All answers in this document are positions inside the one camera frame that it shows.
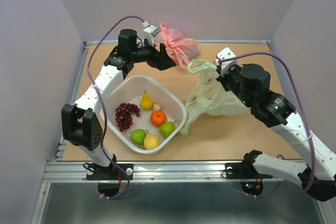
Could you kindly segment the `green plastic bag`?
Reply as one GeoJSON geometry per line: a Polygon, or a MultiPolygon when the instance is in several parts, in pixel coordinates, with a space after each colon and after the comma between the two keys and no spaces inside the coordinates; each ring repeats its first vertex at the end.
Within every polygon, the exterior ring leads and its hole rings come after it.
{"type": "Polygon", "coordinates": [[[248,111],[232,92],[225,91],[216,80],[216,66],[213,63],[193,59],[187,66],[187,72],[198,74],[199,79],[185,104],[187,117],[180,129],[183,135],[188,135],[191,124],[202,114],[234,116],[248,111]]]}

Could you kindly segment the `orange fake tangerine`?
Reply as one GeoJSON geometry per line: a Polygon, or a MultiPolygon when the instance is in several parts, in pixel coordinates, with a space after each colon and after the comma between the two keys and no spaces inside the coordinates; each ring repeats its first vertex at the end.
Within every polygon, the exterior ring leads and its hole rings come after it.
{"type": "Polygon", "coordinates": [[[154,126],[160,127],[166,122],[166,114],[162,110],[153,111],[150,121],[154,126]]]}

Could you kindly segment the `green fake pear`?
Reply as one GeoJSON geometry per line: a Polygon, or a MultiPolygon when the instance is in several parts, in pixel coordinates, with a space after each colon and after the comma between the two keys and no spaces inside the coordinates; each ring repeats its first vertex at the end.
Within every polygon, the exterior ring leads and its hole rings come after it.
{"type": "Polygon", "coordinates": [[[159,127],[159,133],[162,137],[168,138],[175,131],[175,122],[166,122],[159,127]]]}

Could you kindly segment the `red fake grapes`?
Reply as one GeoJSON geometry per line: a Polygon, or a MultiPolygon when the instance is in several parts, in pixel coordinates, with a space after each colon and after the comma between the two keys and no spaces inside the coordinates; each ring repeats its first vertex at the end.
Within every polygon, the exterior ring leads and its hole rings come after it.
{"type": "Polygon", "coordinates": [[[140,108],[136,104],[121,103],[115,109],[115,121],[121,132],[127,131],[133,125],[133,114],[136,117],[140,116],[140,108]]]}

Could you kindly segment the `green fake apple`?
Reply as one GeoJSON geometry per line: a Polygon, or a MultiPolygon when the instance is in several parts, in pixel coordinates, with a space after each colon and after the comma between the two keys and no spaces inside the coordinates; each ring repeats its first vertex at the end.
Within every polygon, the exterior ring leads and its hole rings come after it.
{"type": "Polygon", "coordinates": [[[146,135],[147,131],[145,131],[144,129],[136,129],[131,132],[130,138],[134,144],[141,145],[143,144],[146,135]]]}

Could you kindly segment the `yellow fake round pear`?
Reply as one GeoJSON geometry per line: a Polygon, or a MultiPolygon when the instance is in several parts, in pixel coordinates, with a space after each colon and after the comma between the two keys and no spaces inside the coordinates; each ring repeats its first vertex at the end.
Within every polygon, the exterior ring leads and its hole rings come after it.
{"type": "Polygon", "coordinates": [[[145,131],[146,135],[143,140],[143,146],[145,150],[152,150],[161,145],[160,139],[152,133],[149,133],[148,130],[145,131]]]}

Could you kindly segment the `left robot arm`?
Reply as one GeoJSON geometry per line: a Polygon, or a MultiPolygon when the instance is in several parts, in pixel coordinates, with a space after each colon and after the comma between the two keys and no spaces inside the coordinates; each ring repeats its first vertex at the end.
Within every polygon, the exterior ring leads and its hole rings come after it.
{"type": "Polygon", "coordinates": [[[165,45],[156,49],[154,39],[160,33],[158,26],[148,25],[144,29],[145,38],[137,43],[137,32],[123,29],[118,35],[118,44],[104,61],[101,71],[91,86],[73,104],[65,104],[61,109],[62,134],[72,145],[81,147],[92,160],[88,171],[100,173],[110,179],[116,175],[116,156],[110,154],[103,145],[107,127],[101,126],[98,114],[107,115],[104,100],[126,78],[134,64],[145,62],[160,71],[176,66],[168,56],[165,45]]]}

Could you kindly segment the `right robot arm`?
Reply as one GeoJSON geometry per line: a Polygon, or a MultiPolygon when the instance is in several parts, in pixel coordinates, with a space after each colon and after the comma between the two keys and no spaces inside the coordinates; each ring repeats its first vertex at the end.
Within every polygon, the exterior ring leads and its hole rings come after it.
{"type": "Polygon", "coordinates": [[[256,178],[268,175],[287,180],[307,189],[319,201],[335,197],[335,153],[312,131],[306,131],[295,107],[283,95],[270,90],[270,74],[257,64],[239,66],[220,64],[218,82],[232,92],[251,114],[266,127],[286,140],[304,160],[302,163],[270,157],[253,150],[235,164],[226,177],[256,178]]]}

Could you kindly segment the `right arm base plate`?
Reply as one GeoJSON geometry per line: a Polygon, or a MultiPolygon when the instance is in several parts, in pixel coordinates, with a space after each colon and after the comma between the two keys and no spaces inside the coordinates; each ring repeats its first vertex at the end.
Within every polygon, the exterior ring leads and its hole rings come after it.
{"type": "Polygon", "coordinates": [[[257,179],[261,176],[266,179],[273,178],[271,175],[258,173],[252,164],[243,162],[226,163],[224,175],[227,179],[257,179]]]}

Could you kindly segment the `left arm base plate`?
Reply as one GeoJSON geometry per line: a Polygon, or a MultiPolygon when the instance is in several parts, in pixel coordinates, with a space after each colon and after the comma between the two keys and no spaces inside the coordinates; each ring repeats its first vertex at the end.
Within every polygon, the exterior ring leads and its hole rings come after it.
{"type": "Polygon", "coordinates": [[[127,177],[119,169],[114,167],[112,164],[109,167],[98,166],[95,163],[84,163],[84,169],[87,171],[86,180],[115,180],[119,179],[119,175],[122,180],[126,180],[127,177]]]}

